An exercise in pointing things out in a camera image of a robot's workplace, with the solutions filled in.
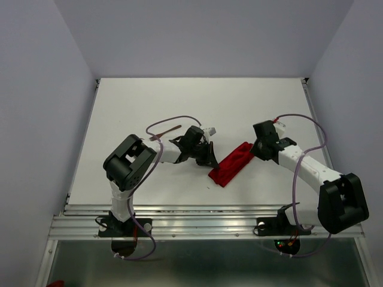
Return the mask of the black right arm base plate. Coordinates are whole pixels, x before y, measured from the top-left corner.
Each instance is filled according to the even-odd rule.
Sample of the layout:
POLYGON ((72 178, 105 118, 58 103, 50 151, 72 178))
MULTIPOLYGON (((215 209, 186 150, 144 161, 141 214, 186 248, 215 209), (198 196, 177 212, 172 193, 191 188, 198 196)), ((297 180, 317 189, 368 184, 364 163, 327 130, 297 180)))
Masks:
POLYGON ((256 236, 309 236, 311 231, 302 231, 295 225, 291 225, 286 218, 261 217, 257 218, 257 224, 253 229, 256 236))

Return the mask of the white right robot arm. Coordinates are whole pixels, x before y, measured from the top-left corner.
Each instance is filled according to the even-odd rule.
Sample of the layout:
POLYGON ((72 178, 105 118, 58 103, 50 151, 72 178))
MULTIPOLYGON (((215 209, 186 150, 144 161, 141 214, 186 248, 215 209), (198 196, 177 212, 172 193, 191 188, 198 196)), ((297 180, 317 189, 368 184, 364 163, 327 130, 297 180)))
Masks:
POLYGON ((263 160, 274 161, 291 172, 293 182, 301 179, 318 195, 317 203, 301 204, 292 189, 291 203, 278 209, 276 216, 259 218, 259 236, 287 236, 293 232, 310 235, 314 227, 338 234, 369 218, 369 209, 360 178, 341 174, 308 156, 290 138, 282 137, 284 125, 267 120, 253 125, 256 141, 251 153, 263 160))

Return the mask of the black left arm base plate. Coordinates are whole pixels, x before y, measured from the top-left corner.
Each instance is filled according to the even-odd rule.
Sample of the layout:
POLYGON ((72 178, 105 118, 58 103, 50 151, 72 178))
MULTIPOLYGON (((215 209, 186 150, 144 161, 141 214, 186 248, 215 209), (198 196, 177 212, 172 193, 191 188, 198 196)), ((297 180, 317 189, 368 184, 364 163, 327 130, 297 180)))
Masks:
POLYGON ((95 219, 101 238, 148 237, 131 219, 121 222, 113 216, 98 216, 95 219))

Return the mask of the red cloth napkin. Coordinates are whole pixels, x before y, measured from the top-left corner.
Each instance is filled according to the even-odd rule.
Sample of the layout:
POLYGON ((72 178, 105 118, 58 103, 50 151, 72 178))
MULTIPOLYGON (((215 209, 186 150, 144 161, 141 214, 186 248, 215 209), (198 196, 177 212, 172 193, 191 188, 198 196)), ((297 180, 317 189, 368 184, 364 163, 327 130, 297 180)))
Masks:
POLYGON ((213 182, 224 188, 254 158, 251 153, 253 144, 243 142, 235 148, 208 176, 213 182))

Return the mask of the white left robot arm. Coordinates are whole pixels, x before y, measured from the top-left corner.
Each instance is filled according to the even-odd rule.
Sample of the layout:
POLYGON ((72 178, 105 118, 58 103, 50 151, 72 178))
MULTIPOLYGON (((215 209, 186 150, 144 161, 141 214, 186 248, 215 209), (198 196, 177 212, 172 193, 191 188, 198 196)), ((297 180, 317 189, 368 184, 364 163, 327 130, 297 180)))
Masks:
POLYGON ((157 142, 129 135, 103 163, 113 195, 114 231, 125 236, 133 230, 132 191, 143 181, 152 164, 179 164, 192 158, 199 166, 218 168, 211 141, 215 134, 213 127, 190 126, 182 136, 157 142))

